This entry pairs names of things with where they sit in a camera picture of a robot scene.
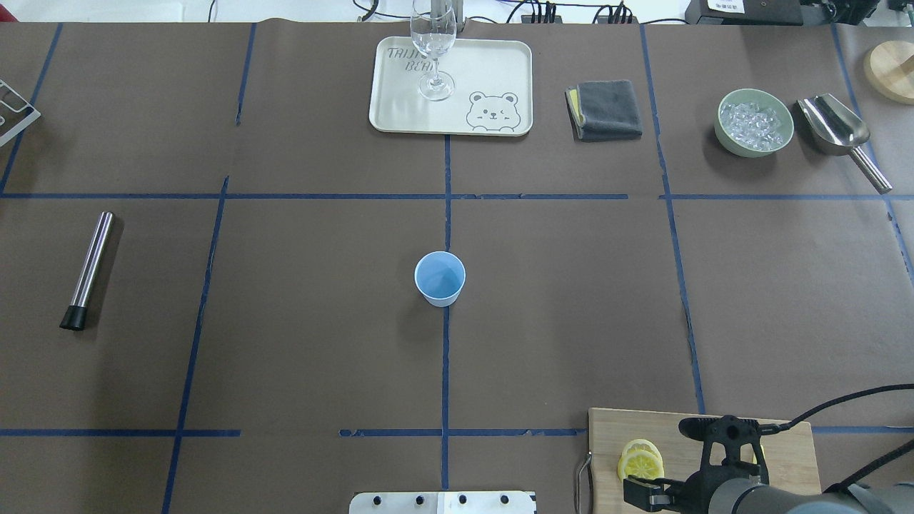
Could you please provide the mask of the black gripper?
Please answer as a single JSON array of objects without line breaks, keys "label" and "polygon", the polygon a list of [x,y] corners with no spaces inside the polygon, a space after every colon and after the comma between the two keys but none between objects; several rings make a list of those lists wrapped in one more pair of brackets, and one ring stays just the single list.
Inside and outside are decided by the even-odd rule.
[{"label": "black gripper", "polygon": [[715,491],[715,469],[704,468],[685,481],[666,478],[623,479],[623,499],[639,510],[708,511]]}]

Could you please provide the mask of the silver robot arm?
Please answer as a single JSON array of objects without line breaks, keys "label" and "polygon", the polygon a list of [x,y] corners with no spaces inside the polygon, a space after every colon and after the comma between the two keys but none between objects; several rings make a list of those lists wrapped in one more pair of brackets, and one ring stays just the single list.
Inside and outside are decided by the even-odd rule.
[{"label": "silver robot arm", "polygon": [[677,513],[911,513],[911,482],[871,488],[851,484],[843,491],[800,495],[764,484],[758,476],[722,482],[706,500],[686,483],[659,483],[630,476],[623,481],[623,499],[646,512]]}]

